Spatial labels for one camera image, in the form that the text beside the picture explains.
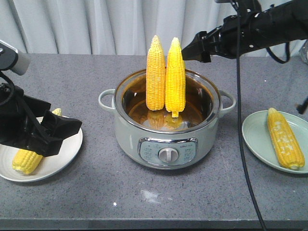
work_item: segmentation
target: yellow corn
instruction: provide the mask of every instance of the yellow corn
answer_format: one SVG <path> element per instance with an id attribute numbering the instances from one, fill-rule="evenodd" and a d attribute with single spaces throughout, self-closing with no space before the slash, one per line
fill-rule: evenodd
<path id="1" fill-rule="evenodd" d="M 268 129 L 279 164 L 293 170 L 303 167 L 305 158 L 296 137 L 284 116 L 274 108 L 268 112 Z"/>
<path id="2" fill-rule="evenodd" d="M 165 101 L 172 117 L 178 117 L 185 108 L 185 63 L 178 38 L 173 38 L 168 52 Z"/>
<path id="3" fill-rule="evenodd" d="M 53 110 L 52 113 L 61 116 L 62 110 L 57 108 Z M 19 149 L 14 156 L 12 167 L 13 169 L 21 171 L 25 174 L 31 174 L 37 168 L 42 158 L 43 156 L 37 154 L 36 152 Z"/>
<path id="4" fill-rule="evenodd" d="M 155 35 L 148 51 L 146 66 L 146 105 L 152 111 L 165 106 L 165 56 L 160 39 Z"/>

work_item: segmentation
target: white plate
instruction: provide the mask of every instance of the white plate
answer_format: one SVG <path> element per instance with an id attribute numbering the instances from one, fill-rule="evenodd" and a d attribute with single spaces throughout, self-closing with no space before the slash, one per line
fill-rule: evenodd
<path id="1" fill-rule="evenodd" d="M 44 157 L 38 167 L 26 175 L 12 168 L 12 161 L 18 148 L 0 144 L 0 176 L 16 182 L 32 182 L 50 177 L 65 168 L 78 153 L 82 143 L 82 130 L 65 139 L 57 155 Z"/>
<path id="2" fill-rule="evenodd" d="M 289 113 L 280 113 L 289 123 L 304 153 L 306 164 L 302 168 L 291 170 L 281 167 L 278 163 L 267 127 L 268 111 L 252 113 L 244 120 L 242 126 L 244 140 L 253 154 L 265 164 L 284 172 L 306 174 L 308 173 L 308 122 Z"/>

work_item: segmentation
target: cooking pot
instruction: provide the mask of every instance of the cooking pot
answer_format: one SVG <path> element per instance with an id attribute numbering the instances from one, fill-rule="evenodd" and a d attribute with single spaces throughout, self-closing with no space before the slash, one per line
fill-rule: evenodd
<path id="1" fill-rule="evenodd" d="M 116 89 L 103 91 L 98 102 L 115 116 L 115 136 L 136 162 L 157 169 L 178 169 L 201 160 L 214 145 L 218 120 L 236 105 L 235 98 L 204 76 L 186 71 L 186 105 L 178 118 L 166 109 L 150 111 L 145 104 L 146 69 L 129 75 Z M 102 102 L 113 95 L 111 106 Z M 221 96 L 232 100 L 224 108 Z"/>

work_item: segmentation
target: curtain fold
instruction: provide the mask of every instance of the curtain fold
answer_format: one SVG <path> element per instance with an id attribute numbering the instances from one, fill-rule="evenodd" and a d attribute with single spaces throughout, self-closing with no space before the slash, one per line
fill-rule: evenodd
<path id="1" fill-rule="evenodd" d="M 259 0 L 262 10 L 289 0 Z M 0 39 L 28 53 L 146 55 L 158 35 L 187 46 L 235 14 L 214 0 L 0 0 Z M 304 41 L 291 42 L 297 55 Z M 272 47 L 282 57 L 284 45 Z M 265 49 L 245 54 L 268 56 Z"/>

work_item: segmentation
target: control panel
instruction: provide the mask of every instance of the control panel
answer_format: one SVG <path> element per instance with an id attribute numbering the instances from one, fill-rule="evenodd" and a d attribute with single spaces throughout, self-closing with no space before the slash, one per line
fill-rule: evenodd
<path id="1" fill-rule="evenodd" d="M 161 140 L 141 138 L 138 143 L 140 157 L 154 165 L 183 165 L 194 159 L 197 153 L 196 138 L 181 140 Z"/>

